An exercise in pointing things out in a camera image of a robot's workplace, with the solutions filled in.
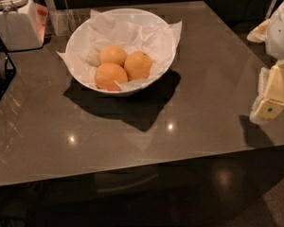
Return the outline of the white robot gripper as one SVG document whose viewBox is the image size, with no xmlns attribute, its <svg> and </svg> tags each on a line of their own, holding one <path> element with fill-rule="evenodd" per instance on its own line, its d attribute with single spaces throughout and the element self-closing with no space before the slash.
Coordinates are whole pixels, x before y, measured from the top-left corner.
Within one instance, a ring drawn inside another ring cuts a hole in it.
<svg viewBox="0 0 284 227">
<path fill-rule="evenodd" d="M 267 54 L 284 60 L 284 1 L 270 20 L 249 32 L 247 40 L 257 44 L 266 41 Z M 278 61 L 271 69 L 261 68 L 257 92 L 249 119 L 260 125 L 276 119 L 284 111 L 284 61 Z"/>
</svg>

